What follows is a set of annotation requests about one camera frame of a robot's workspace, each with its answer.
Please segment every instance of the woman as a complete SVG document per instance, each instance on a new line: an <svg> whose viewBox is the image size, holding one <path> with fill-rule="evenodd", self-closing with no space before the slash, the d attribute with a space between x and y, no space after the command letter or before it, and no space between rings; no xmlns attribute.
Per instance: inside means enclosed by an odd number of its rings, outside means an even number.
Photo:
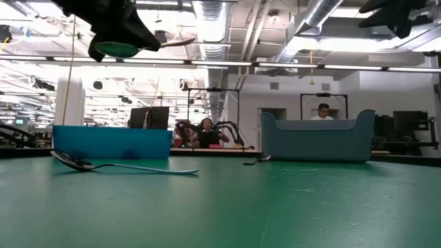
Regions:
<svg viewBox="0 0 441 248"><path fill-rule="evenodd" d="M202 128L201 136L195 134L195 138L200 148L209 148L210 145L219 145L219 140L228 143L229 138L222 132L218 132L216 129L212 129L213 122L210 118L205 118L201 121L200 127Z"/></svg>

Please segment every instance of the small object on table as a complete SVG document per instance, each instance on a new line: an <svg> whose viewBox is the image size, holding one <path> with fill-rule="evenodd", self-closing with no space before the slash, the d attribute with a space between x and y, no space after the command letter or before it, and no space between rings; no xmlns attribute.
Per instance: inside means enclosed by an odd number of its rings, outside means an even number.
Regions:
<svg viewBox="0 0 441 248"><path fill-rule="evenodd" d="M222 149L223 147L222 147L222 145L219 145L219 144L210 144L209 145L209 148L210 149Z"/></svg>
<svg viewBox="0 0 441 248"><path fill-rule="evenodd" d="M108 163L104 165L98 165L94 166L88 161L85 161L80 158L75 158L69 154L66 154L65 152L57 152L57 151L51 151L50 154L56 158L58 161L62 162L63 164L67 165L68 167L71 167L72 169L76 169L80 172L89 172L94 169L105 167L105 166L115 166L115 167L124 167L129 169L139 169L147 172L152 173L158 173L158 174L172 174L172 175L190 175L195 174L198 172L198 169L191 169L186 171L172 171L167 169L156 169L156 168L149 168L149 167L139 167L139 166L133 166L133 165L121 165L121 164L114 164L114 163Z"/></svg>

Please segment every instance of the blue plastic container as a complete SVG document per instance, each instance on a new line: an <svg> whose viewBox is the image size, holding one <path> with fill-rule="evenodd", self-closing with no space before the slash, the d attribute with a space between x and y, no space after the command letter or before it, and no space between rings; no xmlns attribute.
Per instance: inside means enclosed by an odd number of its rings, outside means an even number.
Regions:
<svg viewBox="0 0 441 248"><path fill-rule="evenodd" d="M263 153L275 160L364 163L371 156L374 118L373 110L333 121L277 121L263 113Z"/></svg>
<svg viewBox="0 0 441 248"><path fill-rule="evenodd" d="M79 158L168 158L172 132L56 125L54 149Z"/></svg>

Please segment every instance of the gray tub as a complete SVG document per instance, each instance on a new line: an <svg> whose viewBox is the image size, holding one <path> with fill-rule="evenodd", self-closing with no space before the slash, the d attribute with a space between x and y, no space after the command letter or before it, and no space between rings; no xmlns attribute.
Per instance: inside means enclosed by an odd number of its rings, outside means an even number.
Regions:
<svg viewBox="0 0 441 248"><path fill-rule="evenodd" d="M371 155L375 111L355 120L276 121L260 115L263 153L271 159L364 163Z"/></svg>

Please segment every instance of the yellow cable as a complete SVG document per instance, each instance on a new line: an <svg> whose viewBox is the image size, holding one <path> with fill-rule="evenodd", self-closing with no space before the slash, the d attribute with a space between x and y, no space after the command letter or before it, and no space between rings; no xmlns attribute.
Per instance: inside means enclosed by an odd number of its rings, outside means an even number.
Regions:
<svg viewBox="0 0 441 248"><path fill-rule="evenodd" d="M312 63L312 50L311 50L311 52L309 54L310 54L311 63ZM309 84L310 85L315 85L315 83L314 83L314 69L311 69L311 83L309 83Z"/></svg>
<svg viewBox="0 0 441 248"><path fill-rule="evenodd" d="M3 49L5 48L6 45L15 45L15 44L22 42L22 40L24 40L26 38L27 32L28 32L28 29L23 28L23 37L21 39L19 39L18 41L15 41L12 43L7 43L9 41L9 37L7 37L6 40L3 42L3 44L1 44L0 52L3 51Z"/></svg>
<svg viewBox="0 0 441 248"><path fill-rule="evenodd" d="M68 107L68 98L69 98L69 89L70 89L70 78L72 76L72 66L74 65L74 52L75 52L75 26L76 26L76 16L74 16L74 31L72 33L72 57L70 58L70 67L69 67L69 78L68 78L68 89L66 90L66 99L64 100L64 110L63 110L63 122L66 118L66 109Z"/></svg>
<svg viewBox="0 0 441 248"><path fill-rule="evenodd" d="M0 52L3 51L3 49L5 48L6 42L9 41L9 37L6 37L6 40L3 42L3 44L1 44L1 48L0 48Z"/></svg>

